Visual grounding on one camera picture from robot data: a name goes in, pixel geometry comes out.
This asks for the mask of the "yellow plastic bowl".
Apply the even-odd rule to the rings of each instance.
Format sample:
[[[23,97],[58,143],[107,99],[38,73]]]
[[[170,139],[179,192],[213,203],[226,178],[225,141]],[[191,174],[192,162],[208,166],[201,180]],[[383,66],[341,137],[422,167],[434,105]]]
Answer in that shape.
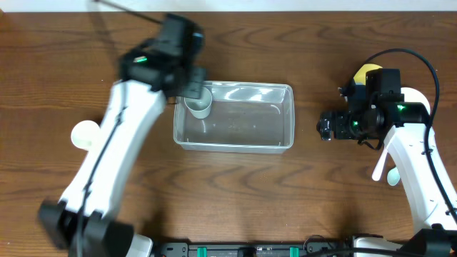
[[[382,69],[382,66],[379,66],[377,64],[364,64],[354,75],[353,81],[355,84],[358,85],[366,85],[366,74],[369,71],[377,70],[377,69]]]

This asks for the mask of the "grey plastic cup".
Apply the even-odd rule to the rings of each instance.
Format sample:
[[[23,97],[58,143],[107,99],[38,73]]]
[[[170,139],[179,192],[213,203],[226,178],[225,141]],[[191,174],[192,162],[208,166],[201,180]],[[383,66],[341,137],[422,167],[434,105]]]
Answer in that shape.
[[[211,113],[211,105],[213,96],[211,91],[206,87],[202,88],[201,98],[191,99],[185,98],[184,103],[191,112],[191,114],[197,119],[205,119]]]

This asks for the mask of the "white plastic cup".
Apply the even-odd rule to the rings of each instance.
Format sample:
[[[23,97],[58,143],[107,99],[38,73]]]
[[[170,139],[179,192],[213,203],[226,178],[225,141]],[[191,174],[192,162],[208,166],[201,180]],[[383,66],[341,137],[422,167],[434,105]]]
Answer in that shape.
[[[71,131],[71,142],[75,147],[89,151],[99,132],[100,127],[95,121],[81,121]]]

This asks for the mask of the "white plastic bowl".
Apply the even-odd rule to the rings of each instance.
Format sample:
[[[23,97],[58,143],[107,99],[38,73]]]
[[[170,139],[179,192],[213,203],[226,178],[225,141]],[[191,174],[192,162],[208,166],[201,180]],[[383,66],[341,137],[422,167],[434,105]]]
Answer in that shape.
[[[427,112],[431,113],[431,107],[428,99],[419,90],[410,87],[402,87],[401,93],[404,95],[404,101],[409,103],[422,103]]]

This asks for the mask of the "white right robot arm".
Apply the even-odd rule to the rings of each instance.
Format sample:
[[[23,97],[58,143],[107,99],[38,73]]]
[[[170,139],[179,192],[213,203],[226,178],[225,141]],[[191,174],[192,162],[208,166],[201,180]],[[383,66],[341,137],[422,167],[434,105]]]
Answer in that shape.
[[[329,255],[449,256],[456,251],[456,191],[436,148],[430,115],[421,102],[356,102],[347,111],[327,111],[316,125],[324,140],[378,139],[398,169],[415,234],[405,244],[359,236]]]

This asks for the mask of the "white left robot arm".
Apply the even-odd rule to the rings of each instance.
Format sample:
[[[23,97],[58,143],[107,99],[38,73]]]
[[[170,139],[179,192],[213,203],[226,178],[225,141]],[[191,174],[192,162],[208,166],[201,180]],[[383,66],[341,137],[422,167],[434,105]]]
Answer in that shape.
[[[58,203],[39,208],[57,248],[69,256],[151,255],[153,240],[116,217],[132,167],[168,98],[201,95],[205,71],[194,60],[203,44],[199,29],[162,29],[120,58],[120,79],[79,171]]]

